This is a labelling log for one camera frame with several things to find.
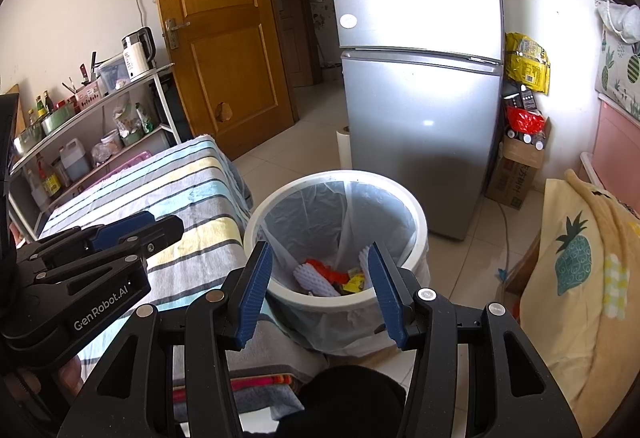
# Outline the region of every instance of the white trash can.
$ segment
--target white trash can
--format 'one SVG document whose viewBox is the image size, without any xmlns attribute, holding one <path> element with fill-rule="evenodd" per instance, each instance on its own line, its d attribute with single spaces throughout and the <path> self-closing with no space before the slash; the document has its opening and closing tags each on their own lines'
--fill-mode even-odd
<svg viewBox="0 0 640 438">
<path fill-rule="evenodd" d="M 385 244 L 396 265 L 428 286 L 427 222 L 414 196 L 398 183 L 373 173 L 328 171 L 278 189 L 249 220 L 244 251 L 256 241 L 273 247 L 268 291 L 273 313 L 298 341 L 332 355 L 363 356 L 395 343 L 383 324 L 373 288 L 342 297 L 309 296 L 292 275 L 308 258 L 348 271 L 374 241 Z"/>
</svg>

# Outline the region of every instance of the white sticker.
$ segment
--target white sticker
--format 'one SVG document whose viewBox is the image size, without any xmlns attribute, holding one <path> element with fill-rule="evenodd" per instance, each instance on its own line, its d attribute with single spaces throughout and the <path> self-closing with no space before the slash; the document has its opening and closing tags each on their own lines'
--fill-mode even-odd
<svg viewBox="0 0 640 438">
<path fill-rule="evenodd" d="M 358 19 L 353 14 L 344 14 L 340 17 L 340 26 L 343 28 L 353 28 L 358 23 Z"/>
</svg>

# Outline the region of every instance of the electric kettle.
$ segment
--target electric kettle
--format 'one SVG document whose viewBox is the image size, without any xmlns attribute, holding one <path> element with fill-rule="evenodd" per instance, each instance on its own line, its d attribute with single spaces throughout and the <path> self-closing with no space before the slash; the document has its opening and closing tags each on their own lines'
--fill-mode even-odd
<svg viewBox="0 0 640 438">
<path fill-rule="evenodd" d="M 137 76 L 154 67 L 156 44 L 151 28 L 148 26 L 123 38 L 122 47 L 124 48 L 122 55 L 130 80 L 133 81 Z"/>
</svg>

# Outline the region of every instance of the silver refrigerator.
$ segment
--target silver refrigerator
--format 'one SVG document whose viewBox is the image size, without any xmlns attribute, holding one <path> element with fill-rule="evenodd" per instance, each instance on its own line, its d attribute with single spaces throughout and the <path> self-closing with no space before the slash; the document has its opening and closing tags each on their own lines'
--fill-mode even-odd
<svg viewBox="0 0 640 438">
<path fill-rule="evenodd" d="M 492 151 L 502 0 L 335 0 L 353 168 L 387 176 L 462 240 Z"/>
</svg>

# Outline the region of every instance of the striped blanket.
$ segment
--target striped blanket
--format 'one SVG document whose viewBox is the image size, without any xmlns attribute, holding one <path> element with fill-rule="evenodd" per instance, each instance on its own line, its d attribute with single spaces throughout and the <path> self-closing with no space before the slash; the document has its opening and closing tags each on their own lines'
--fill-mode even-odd
<svg viewBox="0 0 640 438">
<path fill-rule="evenodd" d="M 143 210 L 156 219 L 176 214 L 184 222 L 184 235 L 148 260 L 151 292 L 136 305 L 153 303 L 167 310 L 220 287 L 229 271 L 244 266 L 241 242 L 251 206 L 251 194 L 235 166 L 210 136 L 201 136 L 84 191 L 52 213 L 42 236 L 77 225 L 108 224 Z M 82 378 L 87 378 L 134 309 L 79 353 Z M 304 384 L 327 367 L 324 356 L 300 347 L 280 331 L 267 303 L 262 312 L 246 348 L 226 353 L 231 377 L 291 374 Z M 183 385 L 184 348 L 175 346 L 174 386 Z M 259 389 L 260 396 L 253 396 L 250 404 L 238 401 L 242 410 L 271 406 L 274 416 L 284 416 L 300 409 L 289 386 L 251 389 Z M 184 407 L 178 404 L 175 411 L 178 421 L 186 419 Z"/>
<path fill-rule="evenodd" d="M 219 287 L 229 271 L 244 266 L 247 200 L 251 202 L 250 193 L 235 166 L 210 136 L 201 136 L 76 196 L 53 212 L 42 236 L 78 225 L 108 224 L 143 210 L 156 219 L 177 215 L 184 222 L 182 240 L 148 260 L 151 292 L 138 303 L 167 310 L 188 305 Z M 80 353 L 84 378 L 133 310 Z"/>
</svg>

